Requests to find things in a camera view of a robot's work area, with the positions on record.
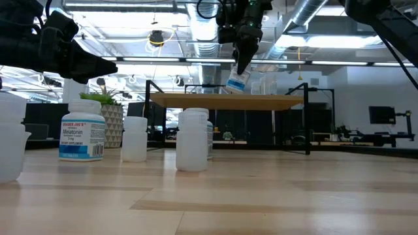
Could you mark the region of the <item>dark office monitor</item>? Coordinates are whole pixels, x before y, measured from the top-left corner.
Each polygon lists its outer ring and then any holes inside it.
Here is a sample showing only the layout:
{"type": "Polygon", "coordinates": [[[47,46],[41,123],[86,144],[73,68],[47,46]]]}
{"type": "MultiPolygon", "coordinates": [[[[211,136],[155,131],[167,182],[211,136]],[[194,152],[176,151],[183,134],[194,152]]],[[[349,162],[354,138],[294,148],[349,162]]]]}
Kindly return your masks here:
{"type": "Polygon", "coordinates": [[[371,124],[396,124],[396,113],[390,106],[369,106],[369,118],[371,124]]]}

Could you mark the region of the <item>dark office partition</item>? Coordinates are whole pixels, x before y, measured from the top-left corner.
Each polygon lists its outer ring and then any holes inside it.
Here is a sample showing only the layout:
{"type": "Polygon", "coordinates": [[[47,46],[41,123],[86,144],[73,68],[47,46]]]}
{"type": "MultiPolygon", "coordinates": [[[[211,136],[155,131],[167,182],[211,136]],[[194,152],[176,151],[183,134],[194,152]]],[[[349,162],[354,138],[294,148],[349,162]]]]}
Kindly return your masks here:
{"type": "Polygon", "coordinates": [[[60,137],[61,119],[68,113],[68,104],[65,103],[29,103],[26,105],[23,124],[47,124],[49,125],[47,139],[57,140],[60,137]]]}

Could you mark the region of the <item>wooden shelf black metal legs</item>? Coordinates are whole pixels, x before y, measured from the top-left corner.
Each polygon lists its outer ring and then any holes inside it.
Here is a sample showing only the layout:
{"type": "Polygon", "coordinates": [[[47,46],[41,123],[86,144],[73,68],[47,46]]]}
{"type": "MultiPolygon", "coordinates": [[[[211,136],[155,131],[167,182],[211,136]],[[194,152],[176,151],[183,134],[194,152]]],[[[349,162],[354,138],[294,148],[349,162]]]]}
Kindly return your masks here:
{"type": "Polygon", "coordinates": [[[245,149],[245,150],[282,150],[311,152],[310,138],[310,103],[309,87],[302,83],[290,89],[284,95],[245,95],[245,94],[195,94],[195,93],[165,93],[153,81],[146,81],[144,117],[150,115],[150,102],[163,107],[163,115],[167,108],[207,108],[209,110],[245,110],[245,111],[282,111],[297,104],[303,105],[304,145],[301,147],[284,146],[283,144],[225,144],[215,143],[214,149],[245,149]]]}

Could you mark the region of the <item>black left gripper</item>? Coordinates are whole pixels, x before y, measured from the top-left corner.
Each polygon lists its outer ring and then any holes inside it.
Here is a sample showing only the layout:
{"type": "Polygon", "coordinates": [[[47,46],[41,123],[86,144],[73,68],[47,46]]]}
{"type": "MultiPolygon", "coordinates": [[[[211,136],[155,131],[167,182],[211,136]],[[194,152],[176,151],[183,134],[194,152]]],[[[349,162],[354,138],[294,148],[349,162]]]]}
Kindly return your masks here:
{"type": "Polygon", "coordinates": [[[40,35],[35,70],[56,72],[79,84],[87,84],[92,78],[118,71],[114,62],[88,53],[72,41],[75,34],[77,28],[65,29],[64,32],[55,27],[44,28],[40,35]]]}

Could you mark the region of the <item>cluttered office workbench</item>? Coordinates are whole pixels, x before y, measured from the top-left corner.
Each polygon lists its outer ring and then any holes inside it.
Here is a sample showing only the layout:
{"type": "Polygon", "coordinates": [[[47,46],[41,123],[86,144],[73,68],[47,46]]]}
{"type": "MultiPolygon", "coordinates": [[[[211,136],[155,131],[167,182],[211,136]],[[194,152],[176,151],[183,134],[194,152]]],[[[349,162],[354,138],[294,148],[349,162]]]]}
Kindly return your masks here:
{"type": "Polygon", "coordinates": [[[415,140],[415,134],[406,133],[373,133],[364,134],[359,130],[350,130],[345,125],[335,128],[331,133],[313,133],[311,143],[318,146],[374,146],[390,145],[396,147],[398,139],[415,140]]]}

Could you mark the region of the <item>succulent in patterned white pot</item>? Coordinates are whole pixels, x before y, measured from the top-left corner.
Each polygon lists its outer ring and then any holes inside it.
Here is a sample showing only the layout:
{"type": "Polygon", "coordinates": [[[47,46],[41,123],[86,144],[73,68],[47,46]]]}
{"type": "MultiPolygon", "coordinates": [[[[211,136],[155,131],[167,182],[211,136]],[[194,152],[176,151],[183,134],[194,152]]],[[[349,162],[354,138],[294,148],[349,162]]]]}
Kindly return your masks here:
{"type": "Polygon", "coordinates": [[[101,85],[101,92],[80,93],[81,99],[101,103],[100,114],[104,117],[106,123],[104,132],[105,148],[119,148],[122,141],[123,106],[115,100],[115,95],[115,90],[107,90],[105,85],[101,85]]]}

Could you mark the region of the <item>dark office chair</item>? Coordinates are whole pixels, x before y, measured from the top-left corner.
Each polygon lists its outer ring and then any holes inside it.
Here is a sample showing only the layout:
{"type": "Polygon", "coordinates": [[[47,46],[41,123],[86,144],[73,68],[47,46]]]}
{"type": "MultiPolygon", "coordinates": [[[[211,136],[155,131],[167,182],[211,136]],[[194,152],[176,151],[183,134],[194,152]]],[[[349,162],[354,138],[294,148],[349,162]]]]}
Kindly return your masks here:
{"type": "Polygon", "coordinates": [[[30,140],[46,140],[48,138],[49,125],[26,123],[25,131],[31,133],[30,140]]]}

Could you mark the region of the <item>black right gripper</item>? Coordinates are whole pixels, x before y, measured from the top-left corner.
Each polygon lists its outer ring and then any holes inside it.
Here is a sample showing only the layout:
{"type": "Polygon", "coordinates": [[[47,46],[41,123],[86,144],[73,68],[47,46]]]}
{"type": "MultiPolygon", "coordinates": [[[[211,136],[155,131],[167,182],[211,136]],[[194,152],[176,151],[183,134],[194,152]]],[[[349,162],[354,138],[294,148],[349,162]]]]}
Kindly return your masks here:
{"type": "Polygon", "coordinates": [[[236,58],[238,74],[250,64],[258,51],[258,42],[262,39],[262,21],[265,11],[272,10],[272,0],[237,0],[237,35],[239,41],[233,42],[233,58],[236,58]]]}

